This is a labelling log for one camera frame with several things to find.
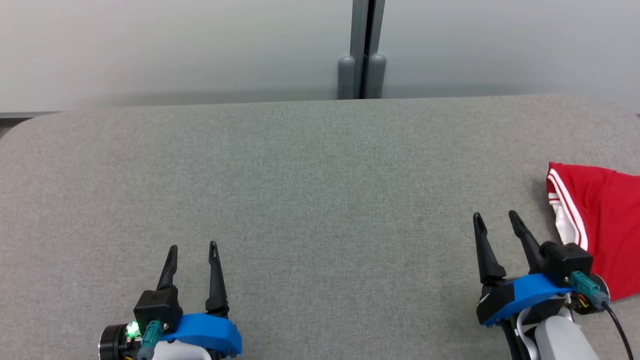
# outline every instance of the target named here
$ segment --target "white stripe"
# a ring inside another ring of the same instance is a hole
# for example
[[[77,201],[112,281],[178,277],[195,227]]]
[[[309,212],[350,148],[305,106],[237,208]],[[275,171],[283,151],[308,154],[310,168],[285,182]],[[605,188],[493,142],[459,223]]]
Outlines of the white stripe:
[[[560,204],[560,196],[556,193],[549,193],[549,204]]]
[[[553,185],[555,186],[557,191],[560,191],[564,197],[564,200],[566,201],[566,204],[563,203],[564,206],[568,206],[567,209],[574,217],[575,219],[575,224],[573,224],[575,227],[577,227],[577,230],[580,231],[580,237],[582,239],[582,241],[580,242],[580,247],[583,248],[584,250],[588,250],[589,249],[589,241],[587,240],[587,231],[584,228],[584,222],[582,221],[582,217],[580,216],[580,213],[578,212],[578,209],[575,207],[575,204],[573,203],[573,199],[571,199],[571,194],[569,193],[569,191],[566,189],[566,186],[564,185],[562,178],[560,177],[560,175],[558,175],[558,173],[556,172],[555,169],[550,169],[549,170],[549,174],[550,176],[547,177],[547,179],[551,180],[551,183],[553,183]]]
[[[554,185],[554,188],[556,189],[556,191],[559,191],[558,184],[556,183],[556,180],[554,179],[554,177],[549,175],[549,176],[547,176],[547,179],[549,181],[551,181],[551,183]],[[568,211],[568,208],[567,208],[566,204],[564,203],[563,197],[559,196],[559,198],[560,198],[560,203],[561,203],[561,206],[560,206],[561,207],[561,211]],[[573,239],[573,242],[578,244],[578,242],[579,242],[578,241],[578,239],[579,239],[578,227],[573,222],[573,219],[571,218],[571,215],[566,214],[564,217],[565,217],[566,220],[569,221],[569,224],[571,224],[571,227],[573,228],[573,233],[574,233],[574,237],[575,237]]]
[[[478,305],[482,304],[483,301],[486,300],[486,298],[489,296],[489,294],[486,294],[485,296],[483,296],[480,301],[476,304],[476,307],[478,307]]]

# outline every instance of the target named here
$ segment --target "green led light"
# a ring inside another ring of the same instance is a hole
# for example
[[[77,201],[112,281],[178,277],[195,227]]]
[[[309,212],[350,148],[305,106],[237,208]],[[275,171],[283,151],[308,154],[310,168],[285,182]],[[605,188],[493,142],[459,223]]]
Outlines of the green led light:
[[[138,322],[132,322],[127,325],[127,336],[130,338],[140,336],[140,327],[138,326]]]

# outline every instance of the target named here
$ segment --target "red cloth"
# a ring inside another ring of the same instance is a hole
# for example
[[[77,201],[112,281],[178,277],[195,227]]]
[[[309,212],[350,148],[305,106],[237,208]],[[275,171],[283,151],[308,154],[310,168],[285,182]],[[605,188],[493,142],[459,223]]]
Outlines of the red cloth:
[[[640,293],[640,176],[549,163],[547,193],[563,243],[593,255],[611,300]]]

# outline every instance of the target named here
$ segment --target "black cable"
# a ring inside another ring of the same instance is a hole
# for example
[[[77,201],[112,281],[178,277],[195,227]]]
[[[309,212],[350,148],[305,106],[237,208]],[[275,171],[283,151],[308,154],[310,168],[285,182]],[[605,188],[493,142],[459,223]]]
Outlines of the black cable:
[[[611,306],[609,306],[606,302],[602,302],[602,306],[607,310],[609,315],[611,316],[611,320],[616,324],[618,328],[618,332],[620,333],[620,337],[622,338],[622,342],[625,344],[625,349],[627,350],[627,356],[629,356],[629,360],[634,360],[634,355],[631,353],[631,345],[629,345],[629,340],[627,340],[627,335],[625,335],[625,331],[622,329],[622,325],[620,325],[620,321],[616,316],[616,313],[613,312]]]
[[[511,315],[500,323],[500,327],[504,330],[504,335],[507,338],[512,360],[525,360],[529,358],[529,351],[515,334],[515,330],[518,328],[517,319],[517,315]]]

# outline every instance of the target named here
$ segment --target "red fabric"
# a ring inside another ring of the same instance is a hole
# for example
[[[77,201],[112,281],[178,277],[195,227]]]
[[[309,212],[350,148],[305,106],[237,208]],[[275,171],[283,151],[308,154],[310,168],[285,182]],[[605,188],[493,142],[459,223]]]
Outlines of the red fabric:
[[[578,214],[567,212],[584,223],[592,272],[607,283],[611,300],[640,293],[640,176],[561,163],[549,163],[551,169],[562,179]],[[547,192],[557,192],[548,179]]]

